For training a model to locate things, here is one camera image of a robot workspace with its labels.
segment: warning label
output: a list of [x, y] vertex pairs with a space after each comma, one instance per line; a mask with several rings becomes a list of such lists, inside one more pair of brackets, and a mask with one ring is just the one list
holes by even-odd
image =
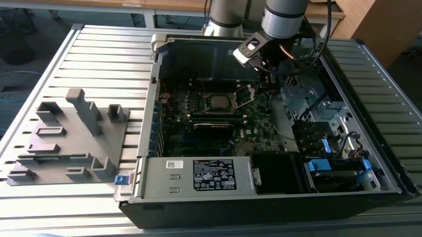
[[194, 161], [194, 189], [196, 191], [236, 189], [232, 159], [207, 159]]

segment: cable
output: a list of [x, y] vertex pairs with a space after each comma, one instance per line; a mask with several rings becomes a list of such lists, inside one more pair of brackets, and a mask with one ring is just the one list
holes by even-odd
[[164, 85], [164, 91], [166, 91], [166, 97], [167, 97], [167, 107], [168, 107], [168, 110], [172, 111], [172, 107], [170, 105], [170, 94], [168, 94], [168, 91], [167, 91], [167, 84], [163, 83]]
[[291, 140], [291, 141], [298, 141], [297, 139], [293, 139], [293, 138], [290, 138], [290, 137], [287, 137], [283, 133], [281, 133], [281, 131], [277, 129], [277, 127], [274, 126], [274, 130], [277, 131], [277, 133], [279, 134], [279, 135], [282, 135], [282, 137], [285, 137], [286, 139], [289, 139], [289, 140]]
[[34, 72], [34, 71], [16, 71], [16, 72], [4, 73], [4, 74], [0, 75], [0, 77], [4, 77], [4, 76], [7, 76], [7, 75], [9, 75], [9, 74], [13, 74], [13, 73], [36, 74], [36, 75], [39, 75], [39, 76], [43, 75], [43, 74], [40, 74], [40, 73], [38, 73], [38, 72]]
[[346, 137], [345, 137], [345, 139], [343, 139], [343, 141], [342, 141], [341, 150], [339, 150], [339, 152], [338, 152], [338, 158], [342, 157], [343, 150], [345, 150], [345, 146], [346, 146], [346, 143], [347, 143], [347, 139], [349, 139], [349, 137], [350, 137], [351, 135], [354, 135], [354, 134], [357, 134], [355, 131], [350, 131], [350, 132], [346, 134]]
[[291, 53], [287, 51], [287, 49], [285, 48], [285, 46], [279, 46], [279, 48], [282, 49], [283, 53], [286, 54], [286, 56], [291, 59], [295, 60], [295, 57], [291, 55]]
[[295, 72], [295, 73], [290, 73], [290, 74], [282, 74], [279, 72], [275, 72], [275, 71], [271, 71], [270, 69], [267, 68], [262, 68], [262, 70], [267, 73], [271, 73], [274, 75], [278, 75], [278, 76], [295, 76], [295, 75], [301, 75], [303, 72], [306, 72], [317, 63], [317, 61], [319, 60], [321, 58], [321, 55], [327, 47], [327, 44], [329, 44], [329, 39], [330, 39], [330, 29], [331, 29], [331, 0], [327, 0], [327, 8], [329, 8], [329, 12], [327, 12], [327, 32], [326, 32], [326, 35], [325, 35], [325, 40], [323, 40], [323, 44], [322, 44], [322, 47], [321, 47], [321, 51], [314, 59], [314, 61], [311, 62], [311, 64], [307, 66], [307, 68], [305, 68], [302, 71], [299, 72]]
[[273, 99], [273, 95], [274, 95], [275, 92], [273, 92], [271, 95], [270, 95], [270, 93], [269, 93], [267, 91], [265, 91], [265, 93], [266, 93], [267, 96], [270, 96], [270, 99], [269, 99], [269, 106], [267, 106], [269, 109], [270, 109], [271, 99]]
[[15, 102], [23, 102], [25, 100], [4, 100], [4, 99], [0, 99], [0, 101], [15, 103]]
[[204, 19], [207, 22], [207, 5], [208, 5], [208, 0], [206, 0], [206, 4], [204, 4]]
[[321, 97], [315, 100], [315, 102], [313, 103], [313, 105], [303, 111], [303, 113], [299, 116], [299, 121], [302, 120], [303, 116], [315, 108], [315, 106], [322, 102], [322, 100], [325, 99], [325, 97], [327, 96], [327, 92], [325, 92]]
[[186, 25], [190, 20], [191, 20], [191, 17], [187, 18], [187, 20], [186, 20], [183, 25]]
[[309, 30], [310, 30], [310, 32], [311, 32], [311, 34], [313, 34], [313, 43], [314, 43], [314, 45], [313, 45], [313, 50], [311, 50], [310, 54], [309, 54], [306, 57], [303, 57], [303, 58], [295, 59], [297, 61], [306, 61], [306, 60], [309, 60], [309, 59], [313, 57], [313, 55], [314, 55], [314, 53], [315, 53], [315, 51], [317, 51], [315, 31], [314, 31], [314, 29], [313, 29], [313, 26], [311, 26], [311, 24], [310, 24], [309, 19], [306, 18], [306, 16], [305, 16], [305, 22], [306, 22], [306, 24], [307, 24], [307, 26], [309, 26]]
[[204, 19], [206, 19], [206, 24], [207, 24], [208, 19], [210, 19], [210, 12], [211, 12], [212, 0], [210, 0], [210, 9], [208, 9], [208, 13], [207, 13], [207, 5], [208, 5], [208, 0], [206, 0], [206, 4], [204, 4]]
[[359, 145], [359, 148], [355, 150], [355, 152], [353, 152], [351, 156], [349, 158], [355, 158], [357, 154], [363, 150], [363, 145], [359, 142], [358, 139], [355, 139], [357, 144]]

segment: wooden desk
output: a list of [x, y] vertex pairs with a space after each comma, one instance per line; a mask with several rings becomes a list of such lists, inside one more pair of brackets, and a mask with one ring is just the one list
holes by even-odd
[[[48, 9], [75, 10], [94, 12], [138, 13], [146, 17], [147, 28], [156, 27], [156, 15], [196, 16], [204, 15], [206, 0], [0, 0], [0, 6]], [[262, 20], [265, 0], [253, 1], [250, 18]], [[310, 3], [306, 16], [311, 23], [323, 24], [321, 35], [326, 34], [327, 6], [325, 3]], [[331, 32], [341, 19], [342, 12], [333, 12]]]
[[142, 7], [146, 0], [15, 0], [20, 3], [50, 3], [96, 7]]
[[[146, 0], [143, 5], [144, 12], [151, 11], [147, 14], [152, 15], [182, 15], [182, 16], [203, 16], [204, 15], [206, 0]], [[250, 13], [250, 19], [253, 21], [262, 20], [265, 10], [265, 0], [254, 0]], [[314, 24], [323, 24], [321, 36], [323, 37], [327, 31], [327, 5], [326, 3], [310, 3], [306, 11], [309, 21]], [[343, 12], [333, 12], [331, 20], [331, 32], [341, 19], [345, 18]], [[147, 20], [147, 28], [155, 28], [155, 25], [148, 25], [148, 22], [154, 24], [152, 20]]]
[[0, 6], [48, 10], [142, 13], [140, 8], [144, 2], [146, 0], [0, 0]]

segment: metal grating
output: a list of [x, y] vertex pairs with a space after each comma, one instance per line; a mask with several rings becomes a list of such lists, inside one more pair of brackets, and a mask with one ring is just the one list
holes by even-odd
[[329, 48], [395, 156], [415, 184], [422, 187], [419, 111], [365, 45], [354, 40], [331, 40]]
[[287, 86], [298, 85], [298, 81], [297, 81], [295, 77], [289, 77], [286, 82], [285, 82], [285, 85], [287, 85]]

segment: barcode sticker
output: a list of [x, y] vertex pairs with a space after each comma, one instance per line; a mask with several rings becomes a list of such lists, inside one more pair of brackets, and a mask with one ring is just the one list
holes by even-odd
[[182, 160], [168, 160], [166, 164], [167, 169], [183, 169], [183, 161]]

